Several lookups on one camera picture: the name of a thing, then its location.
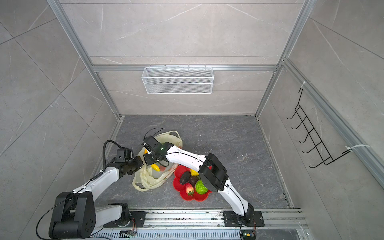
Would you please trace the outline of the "cream plastic bag orange prints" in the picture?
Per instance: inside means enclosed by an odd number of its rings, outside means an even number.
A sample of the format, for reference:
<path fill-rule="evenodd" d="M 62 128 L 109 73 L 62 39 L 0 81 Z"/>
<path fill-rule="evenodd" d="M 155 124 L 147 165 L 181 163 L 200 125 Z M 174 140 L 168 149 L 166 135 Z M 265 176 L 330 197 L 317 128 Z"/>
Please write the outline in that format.
<path fill-rule="evenodd" d="M 169 131 L 166 133 L 161 133 L 155 136 L 155 139 L 160 143 L 171 143 L 180 149 L 183 148 L 183 140 L 181 139 L 177 131 Z M 156 189 L 163 185 L 167 179 L 175 172 L 178 164 L 168 163 L 166 161 L 161 161 L 160 163 L 155 163 L 151 166 L 147 165 L 144 161 L 144 154 L 148 151 L 145 148 L 138 153 L 138 156 L 142 159 L 143 167 L 135 173 L 132 185 L 133 187 L 140 192 L 145 192 L 148 190 Z"/>

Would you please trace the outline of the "dark fake avocado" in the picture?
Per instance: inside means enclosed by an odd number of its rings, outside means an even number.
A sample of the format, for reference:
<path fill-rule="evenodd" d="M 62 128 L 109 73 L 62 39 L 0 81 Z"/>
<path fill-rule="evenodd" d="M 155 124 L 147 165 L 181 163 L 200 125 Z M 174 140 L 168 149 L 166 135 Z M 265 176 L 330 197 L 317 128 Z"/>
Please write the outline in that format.
<path fill-rule="evenodd" d="M 187 184 L 189 182 L 189 178 L 191 177 L 191 172 L 190 171 L 186 171 L 184 172 L 180 179 L 179 179 L 179 183 L 183 186 L 185 184 Z"/>

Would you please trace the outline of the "red flower-shaped plate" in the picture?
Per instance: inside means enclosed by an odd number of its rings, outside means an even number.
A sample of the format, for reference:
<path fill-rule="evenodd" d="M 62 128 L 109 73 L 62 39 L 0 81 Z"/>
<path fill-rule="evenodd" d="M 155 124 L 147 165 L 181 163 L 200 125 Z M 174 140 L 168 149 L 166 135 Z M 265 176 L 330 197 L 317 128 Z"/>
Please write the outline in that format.
<path fill-rule="evenodd" d="M 181 198 L 186 201 L 203 202 L 211 193 L 203 184 L 199 174 L 184 166 L 176 168 L 173 187 L 180 193 Z"/>

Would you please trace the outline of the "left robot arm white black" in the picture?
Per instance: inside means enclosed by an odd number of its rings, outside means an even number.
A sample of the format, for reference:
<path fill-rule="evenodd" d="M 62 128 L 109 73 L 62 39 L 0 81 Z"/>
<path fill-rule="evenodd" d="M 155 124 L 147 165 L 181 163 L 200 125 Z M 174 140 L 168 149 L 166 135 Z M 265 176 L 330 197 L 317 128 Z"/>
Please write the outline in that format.
<path fill-rule="evenodd" d="M 114 158 L 114 162 L 86 184 L 59 194 L 53 208 L 49 237 L 84 239 L 90 237 L 95 228 L 104 225 L 125 227 L 130 224 L 132 215 L 127 204 L 111 204 L 97 210 L 95 201 L 114 182 L 124 175 L 136 173 L 142 166 L 139 156 L 129 160 Z"/>

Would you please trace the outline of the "yellow fake lemon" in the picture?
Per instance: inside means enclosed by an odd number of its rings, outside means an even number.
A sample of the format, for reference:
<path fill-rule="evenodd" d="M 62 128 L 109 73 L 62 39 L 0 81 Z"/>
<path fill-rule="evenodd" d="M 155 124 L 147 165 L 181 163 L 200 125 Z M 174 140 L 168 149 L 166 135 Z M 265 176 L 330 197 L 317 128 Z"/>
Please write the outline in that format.
<path fill-rule="evenodd" d="M 191 176 L 199 176 L 199 173 L 193 169 L 190 169 Z"/>

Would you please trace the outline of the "light green bumpy fake fruit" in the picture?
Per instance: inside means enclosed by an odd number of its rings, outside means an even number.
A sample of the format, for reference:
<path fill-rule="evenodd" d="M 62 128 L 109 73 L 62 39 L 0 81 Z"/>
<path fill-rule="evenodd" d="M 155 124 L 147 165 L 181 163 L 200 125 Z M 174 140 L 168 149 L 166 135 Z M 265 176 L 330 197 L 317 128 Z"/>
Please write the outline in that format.
<path fill-rule="evenodd" d="M 195 184 L 195 192 L 199 195 L 204 195 L 208 192 L 208 188 L 205 187 L 204 183 L 202 180 L 199 180 Z"/>

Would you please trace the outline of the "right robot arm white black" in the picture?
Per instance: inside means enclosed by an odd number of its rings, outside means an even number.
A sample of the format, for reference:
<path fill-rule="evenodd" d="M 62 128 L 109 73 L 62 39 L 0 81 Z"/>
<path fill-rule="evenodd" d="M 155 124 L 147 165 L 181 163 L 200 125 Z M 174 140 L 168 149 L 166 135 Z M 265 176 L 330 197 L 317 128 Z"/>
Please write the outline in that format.
<path fill-rule="evenodd" d="M 142 145 L 148 151 L 144 154 L 147 165 L 166 160 L 198 172 L 204 186 L 212 192 L 218 192 L 244 225 L 251 223 L 254 207 L 234 188 L 226 168 L 214 154 L 193 154 L 174 144 L 160 143 L 153 136 L 144 138 Z"/>

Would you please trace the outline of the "round dark brown fake fruit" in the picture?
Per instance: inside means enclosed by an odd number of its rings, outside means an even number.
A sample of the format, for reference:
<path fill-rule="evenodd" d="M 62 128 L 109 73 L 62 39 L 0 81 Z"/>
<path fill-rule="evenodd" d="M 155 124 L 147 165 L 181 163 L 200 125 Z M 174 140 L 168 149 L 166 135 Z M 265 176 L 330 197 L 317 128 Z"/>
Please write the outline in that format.
<path fill-rule="evenodd" d="M 195 187 L 196 183 L 200 180 L 198 176 L 190 176 L 189 178 L 189 184 L 191 184 L 193 187 Z"/>

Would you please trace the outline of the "yellow fake banana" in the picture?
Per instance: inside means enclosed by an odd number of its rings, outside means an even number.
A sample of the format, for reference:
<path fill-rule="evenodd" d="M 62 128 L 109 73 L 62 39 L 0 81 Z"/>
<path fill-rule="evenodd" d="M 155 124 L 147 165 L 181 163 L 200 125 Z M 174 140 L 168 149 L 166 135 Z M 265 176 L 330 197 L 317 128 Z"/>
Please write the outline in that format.
<path fill-rule="evenodd" d="M 152 164 L 151 165 L 152 169 L 155 170 L 156 172 L 160 171 L 160 167 L 157 164 Z"/>

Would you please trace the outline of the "red yellow fake apple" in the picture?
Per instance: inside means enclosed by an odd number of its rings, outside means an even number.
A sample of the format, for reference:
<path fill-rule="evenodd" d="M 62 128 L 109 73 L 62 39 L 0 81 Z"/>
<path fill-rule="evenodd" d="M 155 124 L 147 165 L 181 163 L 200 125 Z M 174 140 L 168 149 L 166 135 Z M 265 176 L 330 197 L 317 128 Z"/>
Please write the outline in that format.
<path fill-rule="evenodd" d="M 195 188 L 191 184 L 186 183 L 185 184 L 185 192 L 188 196 L 193 196 L 194 192 L 195 192 Z"/>

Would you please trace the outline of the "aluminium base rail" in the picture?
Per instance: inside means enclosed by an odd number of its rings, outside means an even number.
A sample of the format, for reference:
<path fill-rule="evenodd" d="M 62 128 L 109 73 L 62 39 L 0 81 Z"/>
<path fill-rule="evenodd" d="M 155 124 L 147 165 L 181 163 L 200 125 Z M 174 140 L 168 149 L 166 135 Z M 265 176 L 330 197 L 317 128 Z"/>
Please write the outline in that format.
<path fill-rule="evenodd" d="M 299 209 L 261 209 L 249 222 L 228 209 L 133 210 L 126 225 L 94 229 L 90 240 L 311 240 Z"/>

